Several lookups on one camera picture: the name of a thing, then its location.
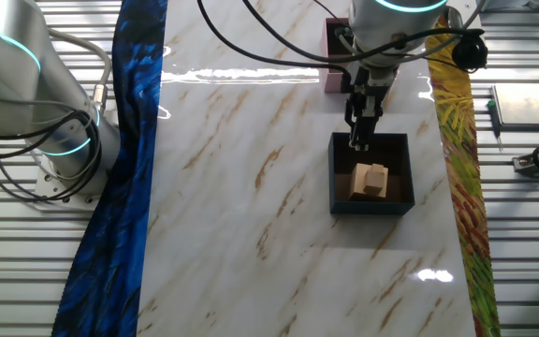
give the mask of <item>metal grating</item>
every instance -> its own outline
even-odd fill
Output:
[[[37,2],[49,25],[87,38],[111,53],[121,1]],[[103,71],[103,62],[63,41],[54,40],[53,46],[91,95]],[[111,82],[108,87],[105,114],[115,121]],[[22,146],[21,141],[0,142],[0,152],[13,152]],[[4,162],[12,177],[34,190],[38,167],[30,155]],[[72,259],[90,217],[88,212],[42,213],[0,189],[0,336],[51,335]]]
[[[481,15],[489,69],[472,76],[482,187],[503,336],[539,337],[539,181],[513,173],[511,158],[539,145],[539,133],[503,132],[496,148],[486,103],[495,82],[539,83],[539,11]]]
[[[121,1],[40,1],[47,22],[106,51]],[[503,133],[503,153],[491,132],[486,103],[494,82],[539,83],[539,12],[489,11],[481,17],[489,69],[472,77],[484,197],[503,336],[539,337],[539,181],[517,176],[511,158],[539,145],[539,133]],[[102,62],[55,41],[72,73],[91,93]],[[115,102],[109,85],[109,112]],[[0,152],[20,148],[0,142]],[[34,189],[30,156],[5,161],[11,175]],[[0,189],[0,336],[49,336],[72,259],[89,213],[42,213]]]

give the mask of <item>blue fabric strip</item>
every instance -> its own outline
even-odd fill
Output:
[[[113,41],[122,148],[89,222],[53,335],[135,336],[168,0],[123,0]]]

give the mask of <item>marble surface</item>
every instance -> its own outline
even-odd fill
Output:
[[[205,5],[239,46],[302,60],[240,1]],[[256,6],[319,53],[326,13],[311,0]],[[315,69],[229,50],[193,0],[170,4],[165,45],[139,336],[475,336],[426,62],[401,67],[377,126],[409,136],[416,205],[332,216],[345,97]]]

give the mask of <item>wooden block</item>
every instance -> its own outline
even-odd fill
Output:
[[[379,164],[357,164],[351,175],[350,198],[361,195],[365,197],[386,197],[388,168]]]
[[[370,196],[385,198],[387,184],[388,168],[373,164],[365,176],[365,188],[363,191]]]

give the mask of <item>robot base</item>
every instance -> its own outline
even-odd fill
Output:
[[[46,168],[50,166],[49,159],[43,156],[42,162]],[[38,171],[35,193],[40,196],[54,196],[64,191],[66,187],[57,179],[45,173],[42,169]],[[93,212],[99,203],[99,199],[84,195],[74,195],[64,200],[51,201],[48,203],[36,202],[35,208],[42,212]]]

